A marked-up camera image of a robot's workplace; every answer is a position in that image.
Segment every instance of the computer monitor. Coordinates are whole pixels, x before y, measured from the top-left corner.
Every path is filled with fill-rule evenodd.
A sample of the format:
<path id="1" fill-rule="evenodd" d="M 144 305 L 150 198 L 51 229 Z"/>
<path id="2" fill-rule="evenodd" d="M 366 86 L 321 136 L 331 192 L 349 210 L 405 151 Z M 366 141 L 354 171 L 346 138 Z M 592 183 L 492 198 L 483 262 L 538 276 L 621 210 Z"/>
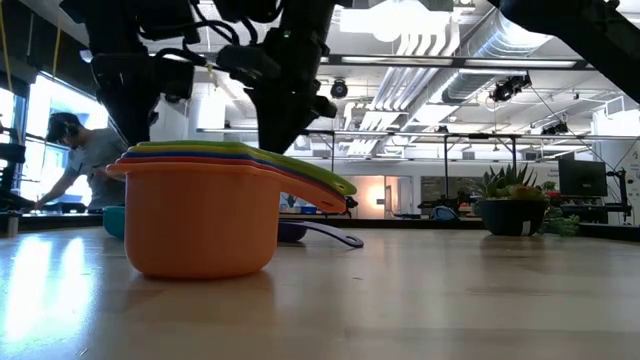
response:
<path id="1" fill-rule="evenodd" d="M 560 194 L 564 196 L 604 197 L 607 191 L 607 168 L 596 161 L 558 160 Z"/>

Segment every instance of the man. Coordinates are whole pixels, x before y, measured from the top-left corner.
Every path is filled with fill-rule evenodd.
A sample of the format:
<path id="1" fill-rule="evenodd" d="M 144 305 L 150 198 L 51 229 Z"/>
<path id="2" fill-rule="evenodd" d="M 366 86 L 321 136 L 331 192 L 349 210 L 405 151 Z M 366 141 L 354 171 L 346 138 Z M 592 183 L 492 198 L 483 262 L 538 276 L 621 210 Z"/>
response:
<path id="1" fill-rule="evenodd" d="M 112 179 L 105 171 L 107 165 L 127 151 L 114 130 L 89 130 L 74 114 L 60 112 L 49 118 L 46 141 L 71 149 L 64 174 L 51 191 L 36 202 L 36 209 L 62 196 L 80 175 L 87 176 L 91 188 L 90 212 L 99 212 L 105 206 L 124 205 L 125 183 Z"/>

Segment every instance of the table surface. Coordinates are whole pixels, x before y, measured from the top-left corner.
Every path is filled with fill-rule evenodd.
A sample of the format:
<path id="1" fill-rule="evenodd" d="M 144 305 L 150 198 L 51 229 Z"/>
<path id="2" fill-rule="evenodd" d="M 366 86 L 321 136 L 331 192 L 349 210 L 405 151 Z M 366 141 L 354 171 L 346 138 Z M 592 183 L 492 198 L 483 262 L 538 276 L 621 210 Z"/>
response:
<path id="1" fill-rule="evenodd" d="M 279 247 L 263 272 L 215 282 L 145 279 L 101 229 L 0 239 L 0 359 L 640 354 L 637 245 L 353 233 L 364 249 L 310 234 Z"/>

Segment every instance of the succulent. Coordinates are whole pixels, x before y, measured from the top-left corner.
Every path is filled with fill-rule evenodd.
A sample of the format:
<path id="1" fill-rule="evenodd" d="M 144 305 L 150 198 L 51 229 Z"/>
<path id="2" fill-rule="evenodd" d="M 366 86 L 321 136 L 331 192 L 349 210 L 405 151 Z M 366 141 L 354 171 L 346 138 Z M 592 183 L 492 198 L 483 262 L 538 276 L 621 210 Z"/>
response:
<path id="1" fill-rule="evenodd" d="M 557 207 L 551 207 L 544 216 L 544 221 L 540 230 L 540 234 L 558 234 L 560 236 L 576 236 L 580 226 L 580 218 L 576 215 L 571 215 L 568 218 L 564 217 L 562 210 Z"/>
<path id="2" fill-rule="evenodd" d="M 556 183 L 554 181 L 545 181 L 542 183 L 542 190 L 556 191 Z"/>
<path id="3" fill-rule="evenodd" d="M 519 171 L 508 165 L 499 172 L 485 172 L 482 180 L 476 184 L 476 190 L 485 199 L 543 200 L 544 195 L 534 186 L 538 175 L 525 164 Z"/>

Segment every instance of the dark hair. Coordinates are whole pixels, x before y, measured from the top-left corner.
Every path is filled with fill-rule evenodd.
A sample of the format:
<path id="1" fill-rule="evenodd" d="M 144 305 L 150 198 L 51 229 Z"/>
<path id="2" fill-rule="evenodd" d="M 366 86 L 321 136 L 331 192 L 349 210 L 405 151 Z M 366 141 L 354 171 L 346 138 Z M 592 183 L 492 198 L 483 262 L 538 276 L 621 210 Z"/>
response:
<path id="1" fill-rule="evenodd" d="M 78 129 L 82 128 L 82 123 L 72 113 L 59 112 L 49 116 L 49 127 L 47 129 L 47 142 L 57 143 L 65 135 L 76 135 Z"/>

